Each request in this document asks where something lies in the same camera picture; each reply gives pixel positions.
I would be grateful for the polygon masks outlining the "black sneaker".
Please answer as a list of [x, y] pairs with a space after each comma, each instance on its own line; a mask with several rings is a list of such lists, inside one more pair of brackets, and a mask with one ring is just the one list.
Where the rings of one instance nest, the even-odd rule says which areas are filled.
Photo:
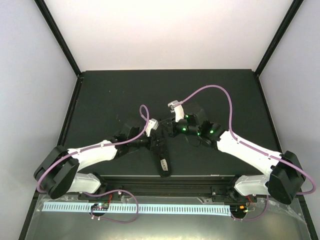
[[[166, 139], [165, 132], [160, 123], [156, 130], [151, 130], [149, 137], [151, 139], [152, 137], [165, 137]], [[171, 167], [171, 161], [169, 158], [167, 139], [166, 139], [166, 150], [164, 152], [152, 152], [152, 154], [154, 156], [155, 166], [157, 168], [159, 176], [162, 178], [170, 177], [172, 175], [172, 167]]]

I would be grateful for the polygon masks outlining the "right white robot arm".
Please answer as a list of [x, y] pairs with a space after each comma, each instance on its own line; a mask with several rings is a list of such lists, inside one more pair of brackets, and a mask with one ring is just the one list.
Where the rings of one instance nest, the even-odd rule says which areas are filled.
[[257, 169], [259, 175], [240, 175], [228, 187], [228, 198], [234, 202], [244, 196], [266, 195], [289, 205], [298, 195], [306, 175], [294, 165], [297, 156], [290, 151], [272, 151], [225, 130], [210, 122], [205, 112], [185, 113], [181, 105], [172, 103], [173, 120], [168, 124], [169, 135], [191, 135], [209, 148], [234, 156]]

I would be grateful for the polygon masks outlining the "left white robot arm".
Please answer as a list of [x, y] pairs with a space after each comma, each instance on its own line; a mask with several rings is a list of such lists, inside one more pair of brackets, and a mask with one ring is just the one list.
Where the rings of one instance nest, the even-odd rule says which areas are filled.
[[129, 153], [131, 148], [146, 148], [154, 156], [155, 166], [161, 177], [171, 174], [164, 132], [159, 126], [148, 125], [124, 127], [118, 134], [99, 143], [80, 147], [54, 147], [33, 177], [37, 181], [36, 190], [57, 199], [66, 193], [85, 193], [95, 199], [103, 199], [108, 188], [98, 173], [81, 171], [98, 163], [115, 160]]

